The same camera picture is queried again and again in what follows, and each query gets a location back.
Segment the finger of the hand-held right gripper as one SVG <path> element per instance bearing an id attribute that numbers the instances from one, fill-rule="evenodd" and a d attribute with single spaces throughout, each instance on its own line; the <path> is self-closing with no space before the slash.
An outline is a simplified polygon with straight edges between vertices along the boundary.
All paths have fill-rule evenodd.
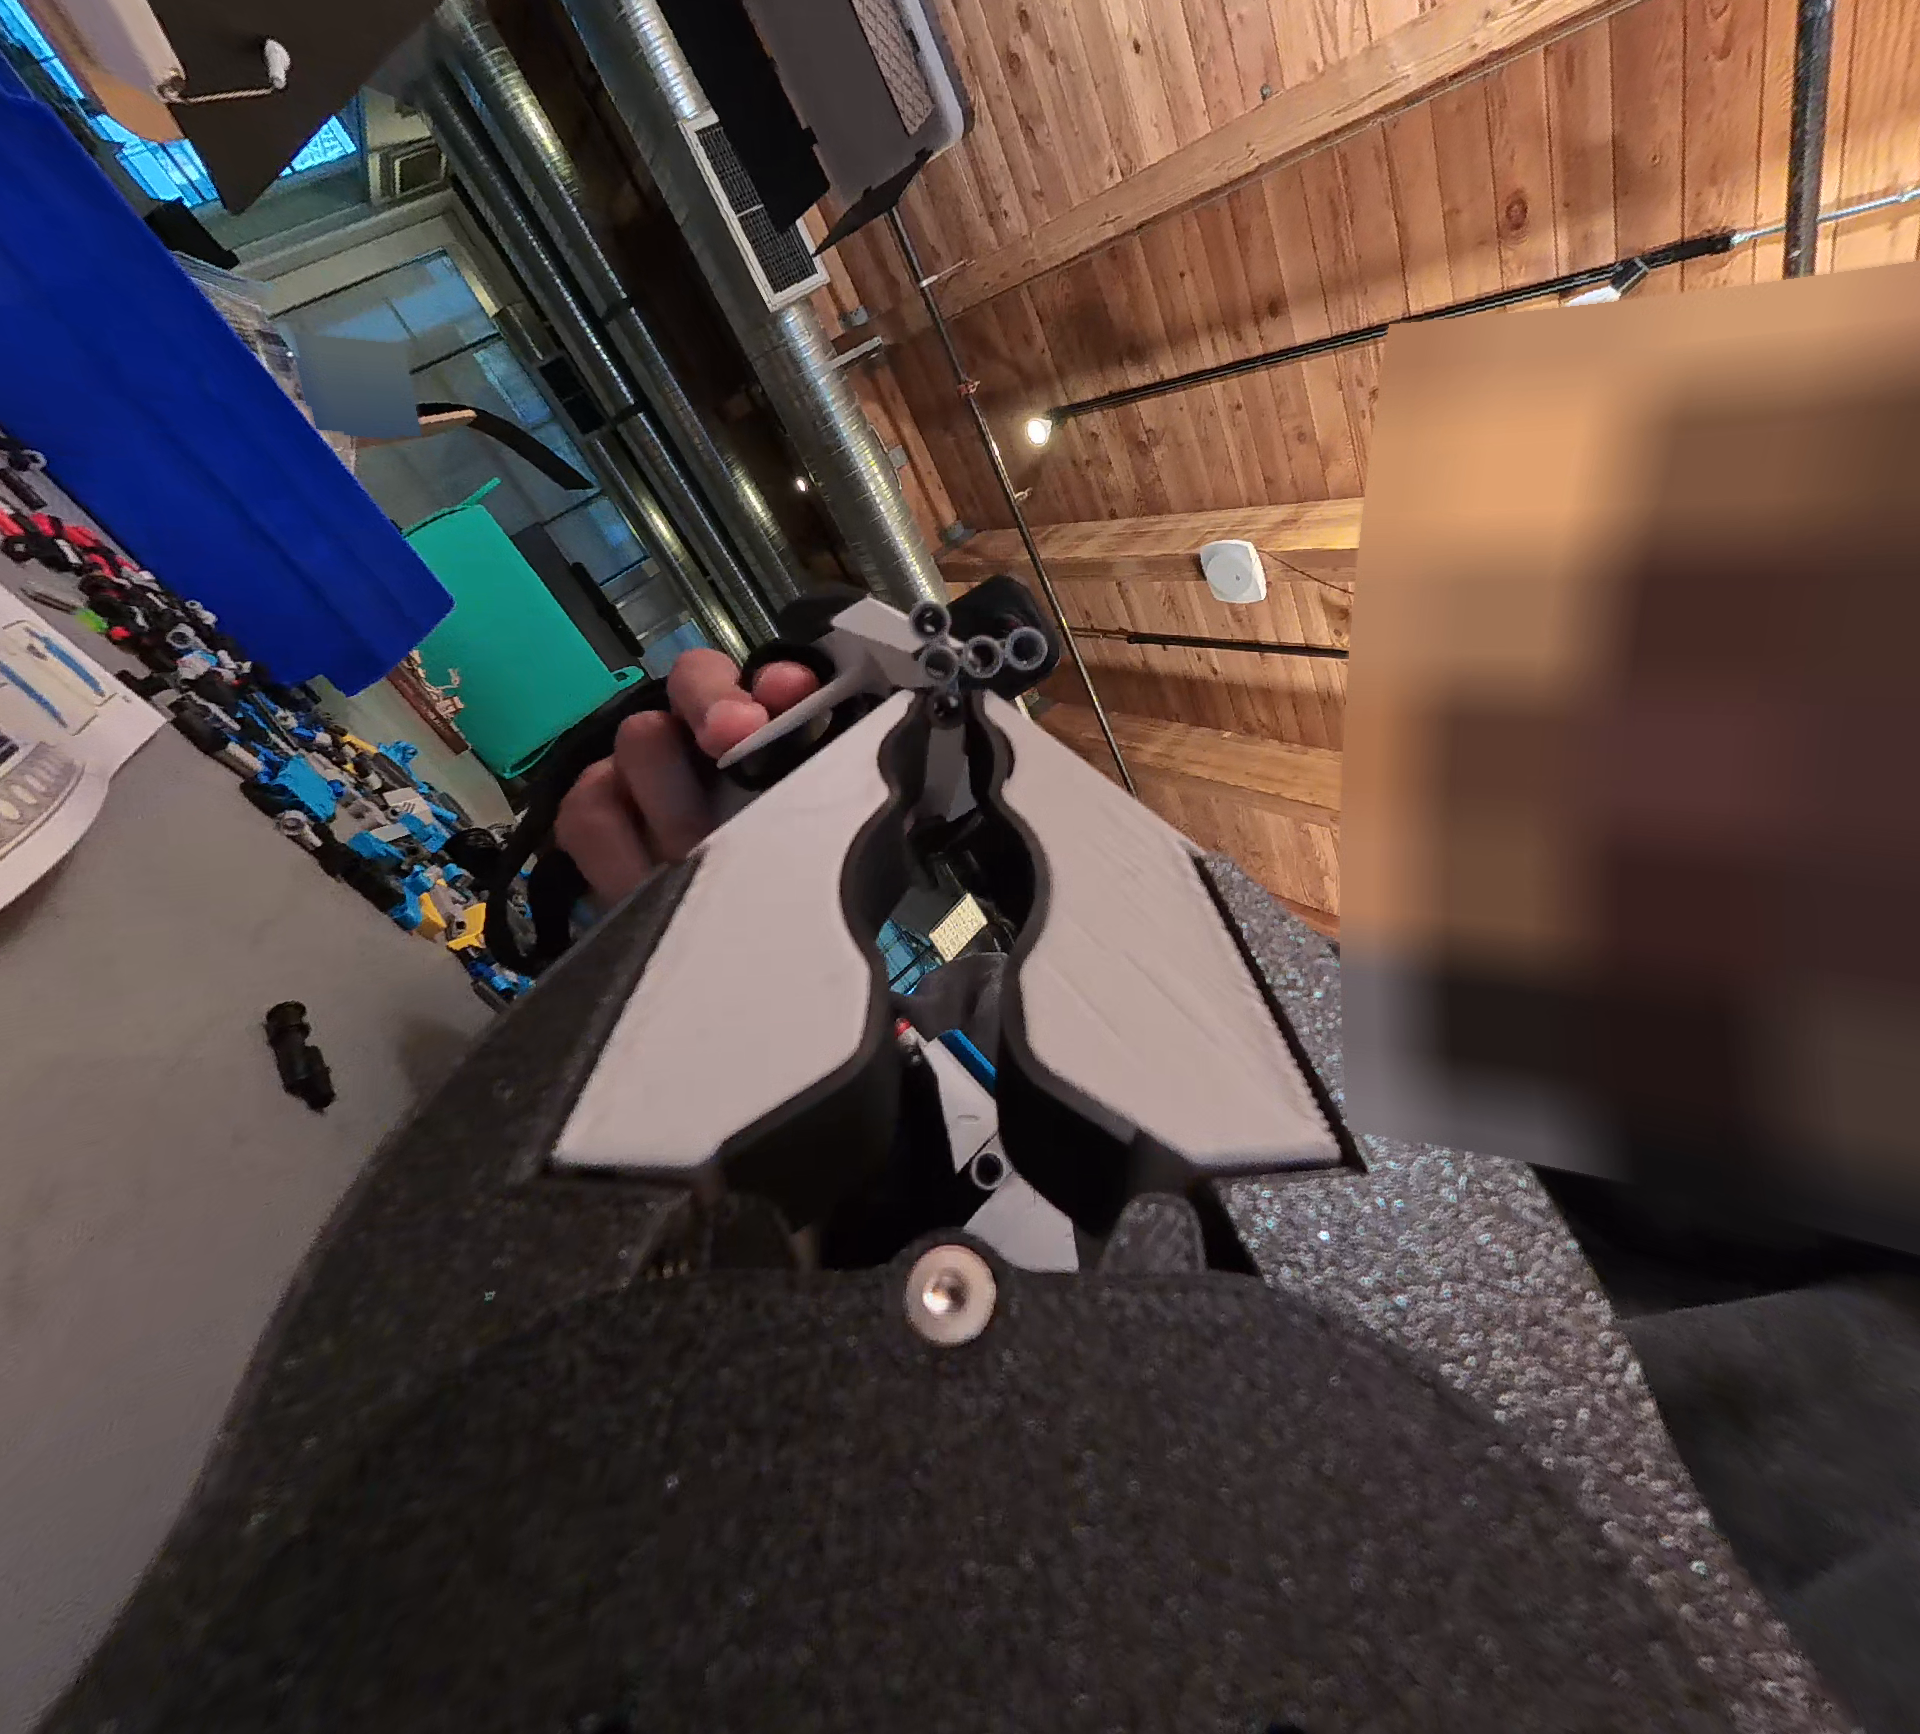
<path id="1" fill-rule="evenodd" d="M 920 689 L 920 635 L 908 615 L 863 596 L 828 624 L 831 684 Z"/>

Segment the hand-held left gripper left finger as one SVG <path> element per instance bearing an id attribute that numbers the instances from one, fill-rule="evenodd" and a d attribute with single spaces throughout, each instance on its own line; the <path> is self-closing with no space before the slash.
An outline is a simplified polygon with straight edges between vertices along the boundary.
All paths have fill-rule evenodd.
<path id="1" fill-rule="evenodd" d="M 894 855 L 898 691 L 708 836 L 550 1149 L 639 1181 L 863 1181 L 900 1060 L 857 855 Z"/>

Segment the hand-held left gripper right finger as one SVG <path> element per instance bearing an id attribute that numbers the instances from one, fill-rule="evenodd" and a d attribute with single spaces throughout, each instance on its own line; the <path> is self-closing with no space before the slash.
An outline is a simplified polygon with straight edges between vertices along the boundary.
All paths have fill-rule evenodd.
<path id="1" fill-rule="evenodd" d="M 980 815 L 1029 875 L 995 1102 L 1024 1176 L 1269 1176 L 1350 1142 L 1188 838 L 994 694 Z"/>

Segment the grey beam with holes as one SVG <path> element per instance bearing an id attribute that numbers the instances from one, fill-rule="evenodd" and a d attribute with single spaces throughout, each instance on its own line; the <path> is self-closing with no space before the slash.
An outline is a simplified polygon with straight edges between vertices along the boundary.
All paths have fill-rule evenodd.
<path id="1" fill-rule="evenodd" d="M 971 585 L 946 609 L 920 601 L 908 615 L 929 691 L 920 694 L 926 723 L 924 783 L 915 822 L 946 824 L 971 811 L 967 719 L 975 699 L 1014 704 L 1060 664 L 1060 638 L 1033 591 L 1012 575 Z"/>

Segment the long black pin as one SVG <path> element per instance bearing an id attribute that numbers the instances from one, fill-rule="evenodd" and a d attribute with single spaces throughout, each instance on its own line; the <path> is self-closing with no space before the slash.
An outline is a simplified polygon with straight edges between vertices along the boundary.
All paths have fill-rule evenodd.
<path id="1" fill-rule="evenodd" d="M 299 1100 L 314 1114 L 332 1109 L 336 1089 L 324 1051 L 314 1040 L 306 1004 L 298 1000 L 273 1003 L 263 1010 L 260 1026 L 281 1093 Z"/>

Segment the pile of building block parts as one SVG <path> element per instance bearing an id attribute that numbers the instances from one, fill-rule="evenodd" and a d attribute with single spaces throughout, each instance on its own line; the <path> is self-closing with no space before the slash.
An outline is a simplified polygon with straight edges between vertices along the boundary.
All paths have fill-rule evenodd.
<path id="1" fill-rule="evenodd" d="M 66 595 L 31 596 L 115 648 L 114 675 L 131 696 L 234 773 L 242 799 L 321 873 L 452 954 L 482 1003 L 502 1008 L 529 989 L 485 938 L 479 873 L 500 838 L 422 777 L 413 742 L 361 738 L 310 691 L 242 656 L 202 603 L 60 516 L 44 457 L 11 434 L 1 438 L 1 486 L 3 558 L 67 583 Z"/>

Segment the building instruction booklet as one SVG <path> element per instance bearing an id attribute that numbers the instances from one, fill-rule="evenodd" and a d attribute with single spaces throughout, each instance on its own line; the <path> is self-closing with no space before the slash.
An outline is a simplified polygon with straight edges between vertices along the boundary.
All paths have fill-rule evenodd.
<path id="1" fill-rule="evenodd" d="M 51 873 L 163 716 L 1 592 L 1 906 Z"/>

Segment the grey desk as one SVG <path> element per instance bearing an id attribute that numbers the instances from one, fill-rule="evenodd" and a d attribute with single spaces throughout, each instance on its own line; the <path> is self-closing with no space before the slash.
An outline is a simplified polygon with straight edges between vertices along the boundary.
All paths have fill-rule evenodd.
<path id="1" fill-rule="evenodd" d="M 3 910 L 3 1731 L 144 1577 L 336 1205 L 487 1024 L 162 723 Z M 336 1091 L 281 1091 L 302 1003 Z"/>

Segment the person's right hand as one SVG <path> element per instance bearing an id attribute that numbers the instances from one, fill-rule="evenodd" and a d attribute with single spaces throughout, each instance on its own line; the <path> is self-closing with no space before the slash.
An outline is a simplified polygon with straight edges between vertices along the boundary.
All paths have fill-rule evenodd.
<path id="1" fill-rule="evenodd" d="M 687 858 L 715 824 L 715 762 L 817 684 L 793 660 L 746 679 L 720 650 L 682 652 L 664 680 L 666 708 L 624 721 L 556 811 L 554 850 L 578 870 L 590 909 L 620 906 Z"/>

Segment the teal green panel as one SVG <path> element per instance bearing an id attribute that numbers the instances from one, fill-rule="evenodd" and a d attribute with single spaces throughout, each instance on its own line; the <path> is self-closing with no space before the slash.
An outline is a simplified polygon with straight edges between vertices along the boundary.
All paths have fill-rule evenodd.
<path id="1" fill-rule="evenodd" d="M 458 700 L 453 729 L 500 780 L 525 774 L 569 729 L 644 682 L 607 667 L 531 563 L 491 516 L 498 480 L 403 532 L 449 595 L 420 643 L 426 682 Z"/>

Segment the white air vent grille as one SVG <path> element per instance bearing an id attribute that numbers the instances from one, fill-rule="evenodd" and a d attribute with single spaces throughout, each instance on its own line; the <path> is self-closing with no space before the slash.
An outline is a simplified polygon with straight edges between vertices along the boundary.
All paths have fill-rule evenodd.
<path id="1" fill-rule="evenodd" d="M 717 117 L 684 121 L 682 137 L 765 309 L 791 306 L 828 287 L 803 226 L 771 218 Z"/>

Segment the blue plastic bin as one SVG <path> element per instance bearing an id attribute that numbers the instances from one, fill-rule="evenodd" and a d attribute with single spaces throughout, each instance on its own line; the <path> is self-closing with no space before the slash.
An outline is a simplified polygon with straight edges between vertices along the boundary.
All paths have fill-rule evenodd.
<path id="1" fill-rule="evenodd" d="M 60 118 L 1 101 L 1 421 L 280 682 L 379 682 L 453 599 Z"/>

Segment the silver ventilation duct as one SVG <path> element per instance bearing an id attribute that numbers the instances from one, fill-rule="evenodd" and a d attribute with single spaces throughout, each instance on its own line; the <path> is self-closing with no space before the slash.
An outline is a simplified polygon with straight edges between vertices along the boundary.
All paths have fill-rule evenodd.
<path id="1" fill-rule="evenodd" d="M 941 601 L 814 294 L 762 303 L 694 165 L 682 125 L 720 117 L 660 0 L 444 0 L 423 47 L 449 175 L 717 640 L 768 638 L 833 570 L 901 613 Z"/>

